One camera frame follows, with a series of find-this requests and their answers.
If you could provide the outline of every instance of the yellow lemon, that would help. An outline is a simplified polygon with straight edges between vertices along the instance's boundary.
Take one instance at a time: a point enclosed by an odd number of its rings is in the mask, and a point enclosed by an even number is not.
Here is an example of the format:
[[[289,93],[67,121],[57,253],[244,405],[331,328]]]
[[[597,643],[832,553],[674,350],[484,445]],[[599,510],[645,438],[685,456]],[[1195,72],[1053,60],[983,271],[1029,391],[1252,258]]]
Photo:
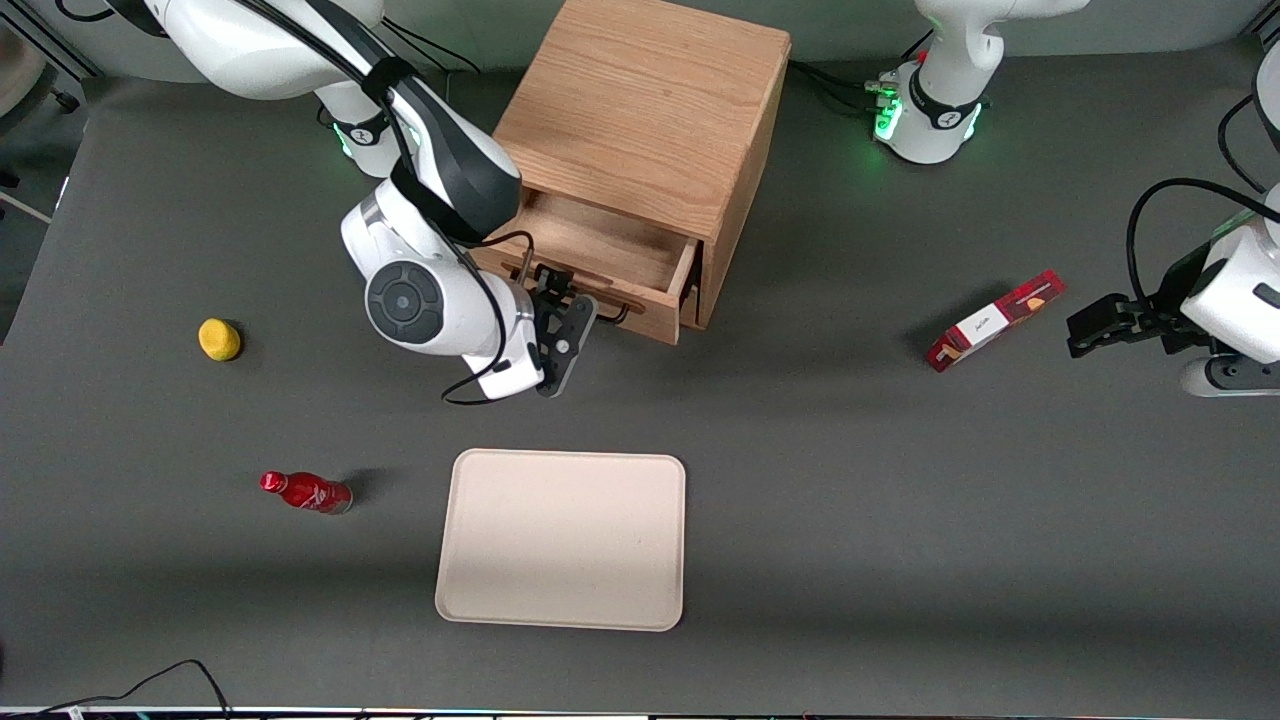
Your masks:
[[[210,360],[232,360],[239,355],[239,333],[227,320],[210,318],[200,325],[200,348]]]

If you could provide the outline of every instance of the bottle cap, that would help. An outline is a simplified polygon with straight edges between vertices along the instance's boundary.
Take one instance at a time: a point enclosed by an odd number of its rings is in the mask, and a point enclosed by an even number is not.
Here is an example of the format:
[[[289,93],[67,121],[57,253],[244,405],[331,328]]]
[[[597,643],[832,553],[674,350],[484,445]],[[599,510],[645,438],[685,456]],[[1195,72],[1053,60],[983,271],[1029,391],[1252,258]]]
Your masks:
[[[282,492],[284,486],[289,484],[289,478],[284,473],[268,470],[262,473],[262,479],[257,484],[262,486],[266,492]]]

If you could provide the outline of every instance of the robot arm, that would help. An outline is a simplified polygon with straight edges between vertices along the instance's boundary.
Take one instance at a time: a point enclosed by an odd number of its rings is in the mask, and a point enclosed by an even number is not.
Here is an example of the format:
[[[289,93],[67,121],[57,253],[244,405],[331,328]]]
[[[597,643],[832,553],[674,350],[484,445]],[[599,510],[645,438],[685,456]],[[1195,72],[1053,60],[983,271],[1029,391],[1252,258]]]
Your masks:
[[[445,396],[470,380],[489,400],[547,389],[548,380],[558,392],[572,357],[564,365],[545,356],[534,299],[465,252],[516,215],[520,173],[369,29],[381,0],[159,0],[151,10],[219,87],[262,100],[315,92],[360,168],[387,178],[343,219],[343,242],[384,338],[470,365],[472,375]],[[576,356],[595,302],[573,305]],[[548,378],[544,368],[561,372]]]
[[[1272,49],[1254,83],[1258,114],[1280,140],[1280,53]],[[1133,254],[1146,202],[1167,187],[1197,187],[1247,208],[1208,242],[1175,263],[1160,290],[1146,296]],[[1148,190],[1129,222],[1129,275],[1134,300],[1107,295],[1068,319],[1069,348],[1083,357],[1098,347],[1158,337],[1166,354],[1207,347],[1210,356],[1183,369],[1183,388],[1201,397],[1280,396],[1280,187],[1260,202],[1217,183],[1172,178]]]
[[[1089,0],[915,0],[933,24],[928,59],[908,60],[868,90],[882,94],[876,140],[911,163],[950,159],[973,135],[979,97],[1005,58],[995,23],[1073,13]]]

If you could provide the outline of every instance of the wooden drawer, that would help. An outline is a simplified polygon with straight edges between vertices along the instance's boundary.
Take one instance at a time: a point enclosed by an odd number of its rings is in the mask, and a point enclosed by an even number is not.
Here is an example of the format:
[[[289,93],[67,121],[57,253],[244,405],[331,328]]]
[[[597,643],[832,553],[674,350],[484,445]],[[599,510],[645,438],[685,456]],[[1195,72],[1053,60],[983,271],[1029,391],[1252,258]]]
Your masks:
[[[517,229],[534,236],[530,268],[541,263],[572,270],[573,284],[600,301],[602,315],[626,305],[623,328],[669,345],[680,340],[681,297],[699,241],[535,190],[525,190],[520,214],[494,234]],[[515,238],[471,255],[481,268],[511,277],[525,247],[524,238]]]

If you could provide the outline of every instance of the green led light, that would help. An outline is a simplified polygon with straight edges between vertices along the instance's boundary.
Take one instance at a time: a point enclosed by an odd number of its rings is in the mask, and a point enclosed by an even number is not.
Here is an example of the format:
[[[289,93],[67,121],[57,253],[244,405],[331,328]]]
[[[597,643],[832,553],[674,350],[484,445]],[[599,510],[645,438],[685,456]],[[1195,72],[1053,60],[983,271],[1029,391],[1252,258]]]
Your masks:
[[[902,101],[893,99],[893,101],[881,110],[878,118],[876,118],[876,137],[881,140],[890,140],[893,137],[893,131],[897,129],[897,120],[902,117]]]
[[[980,114],[982,114],[982,102],[978,102],[978,106],[973,109],[973,118],[969,120],[969,129],[964,131],[965,140],[973,137],[973,128],[974,126],[978,124],[978,115]]]
[[[338,136],[338,142],[342,143],[342,154],[351,158],[351,147],[347,147],[347,138],[342,136],[342,131],[338,129],[338,123],[333,124],[333,133]]]

